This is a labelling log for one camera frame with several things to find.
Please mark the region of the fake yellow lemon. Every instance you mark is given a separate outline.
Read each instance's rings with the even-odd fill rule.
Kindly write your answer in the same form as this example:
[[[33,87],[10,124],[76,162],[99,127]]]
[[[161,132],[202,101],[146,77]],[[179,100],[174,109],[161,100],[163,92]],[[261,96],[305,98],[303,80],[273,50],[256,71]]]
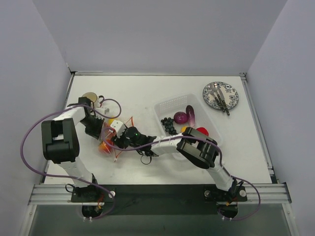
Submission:
[[[113,121],[114,121],[114,119],[108,119],[108,121],[106,122],[106,124],[108,125],[108,126],[110,126],[112,123],[113,123]]]

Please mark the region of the fake dark grape bunch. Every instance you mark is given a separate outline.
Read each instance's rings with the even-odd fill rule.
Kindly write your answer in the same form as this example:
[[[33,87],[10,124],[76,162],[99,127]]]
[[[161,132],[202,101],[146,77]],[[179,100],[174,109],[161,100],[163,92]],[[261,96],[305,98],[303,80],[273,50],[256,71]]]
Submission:
[[[165,117],[160,120],[162,126],[164,127],[164,131],[169,135],[177,135],[177,131],[174,127],[174,119],[171,117]]]

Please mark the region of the purple fake onion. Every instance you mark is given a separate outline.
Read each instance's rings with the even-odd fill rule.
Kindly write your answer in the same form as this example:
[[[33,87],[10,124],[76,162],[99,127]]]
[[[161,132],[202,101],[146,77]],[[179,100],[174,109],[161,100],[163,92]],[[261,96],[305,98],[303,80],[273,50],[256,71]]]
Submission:
[[[185,112],[176,112],[173,119],[177,124],[185,124],[188,121],[188,116]]]

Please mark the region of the fake purple eggplant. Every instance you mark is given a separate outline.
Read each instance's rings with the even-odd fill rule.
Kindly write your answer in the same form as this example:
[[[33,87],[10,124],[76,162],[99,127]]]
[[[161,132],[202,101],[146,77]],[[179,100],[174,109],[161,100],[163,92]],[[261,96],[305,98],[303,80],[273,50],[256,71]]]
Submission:
[[[188,116],[188,124],[190,127],[195,127],[195,113],[191,105],[186,106],[186,114]]]

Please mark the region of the fake red apple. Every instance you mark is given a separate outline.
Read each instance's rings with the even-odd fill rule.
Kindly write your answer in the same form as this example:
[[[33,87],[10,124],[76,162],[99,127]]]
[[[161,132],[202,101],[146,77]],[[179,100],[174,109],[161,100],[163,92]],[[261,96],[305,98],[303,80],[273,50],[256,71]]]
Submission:
[[[200,133],[206,135],[206,136],[209,135],[208,130],[207,130],[206,128],[204,128],[204,127],[199,127],[199,128],[197,128],[196,130],[199,131]]]

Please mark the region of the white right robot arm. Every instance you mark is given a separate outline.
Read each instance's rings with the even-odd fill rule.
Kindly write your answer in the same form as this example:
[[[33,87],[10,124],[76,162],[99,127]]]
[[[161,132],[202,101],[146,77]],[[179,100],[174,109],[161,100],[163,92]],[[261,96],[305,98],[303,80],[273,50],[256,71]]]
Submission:
[[[183,133],[170,136],[146,136],[134,126],[111,125],[114,134],[111,141],[115,149],[135,150],[149,158],[170,153],[179,153],[194,166],[205,169],[215,182],[219,197],[225,201],[236,194],[236,178],[222,165],[221,150],[215,140],[198,130],[188,127]]]

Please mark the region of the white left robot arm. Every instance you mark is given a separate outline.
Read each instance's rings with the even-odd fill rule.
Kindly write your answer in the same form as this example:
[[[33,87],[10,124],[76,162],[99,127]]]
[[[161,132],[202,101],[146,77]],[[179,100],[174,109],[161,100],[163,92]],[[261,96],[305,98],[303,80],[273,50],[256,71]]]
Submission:
[[[104,120],[91,115],[94,103],[87,97],[80,97],[78,103],[61,113],[53,120],[41,124],[43,155],[46,160],[62,167],[69,176],[74,177],[73,195],[95,202],[101,190],[94,186],[97,180],[87,170],[79,158],[80,146],[75,126],[85,127],[85,133],[99,139]]]

